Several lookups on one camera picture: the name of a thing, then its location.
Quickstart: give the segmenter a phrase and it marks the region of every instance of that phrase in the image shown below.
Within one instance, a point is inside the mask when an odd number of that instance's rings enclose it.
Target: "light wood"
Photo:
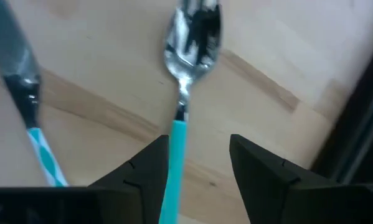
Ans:
[[[40,120],[72,185],[168,133],[162,63],[175,1],[18,0],[39,59]],[[309,168],[373,53],[373,1],[224,1],[224,49],[193,87],[180,223],[248,223],[229,157],[241,134]],[[0,82],[0,186],[46,185]]]

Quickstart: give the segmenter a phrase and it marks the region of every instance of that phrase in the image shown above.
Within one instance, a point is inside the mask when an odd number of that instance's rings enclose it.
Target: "striped handle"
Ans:
[[[57,163],[54,154],[50,150],[45,136],[40,128],[30,128],[27,130],[29,137],[34,147],[35,154],[41,165],[42,170],[48,180],[49,185],[53,187],[68,186],[59,164]]]

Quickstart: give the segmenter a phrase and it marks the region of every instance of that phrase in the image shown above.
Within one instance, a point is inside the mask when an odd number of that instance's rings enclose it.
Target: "turquoise handle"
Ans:
[[[169,168],[166,191],[159,224],[175,224],[181,198],[182,173],[185,160],[187,123],[173,121],[169,137]]]
[[[44,171],[48,183],[52,187],[66,187],[67,181],[64,178],[62,170],[57,163],[54,154],[45,139],[45,136],[40,128],[30,128],[27,130],[34,148],[34,152],[38,158],[40,166]]]

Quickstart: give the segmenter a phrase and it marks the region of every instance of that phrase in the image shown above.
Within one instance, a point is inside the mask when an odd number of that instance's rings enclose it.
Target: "butter knife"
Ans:
[[[37,122],[41,84],[37,61],[11,9],[3,0],[0,0],[0,74],[26,125],[49,185],[68,186]]]

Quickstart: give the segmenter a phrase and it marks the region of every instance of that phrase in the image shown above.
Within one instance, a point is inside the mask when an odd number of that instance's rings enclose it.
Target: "spoon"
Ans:
[[[169,170],[160,224],[177,223],[186,148],[191,86],[209,73],[221,46],[218,0],[183,0],[170,21],[164,63],[179,84],[179,101],[169,143]]]
[[[41,83],[37,61],[11,9],[3,0],[0,0],[0,74],[26,125],[48,183],[53,187],[67,186],[37,122]]]

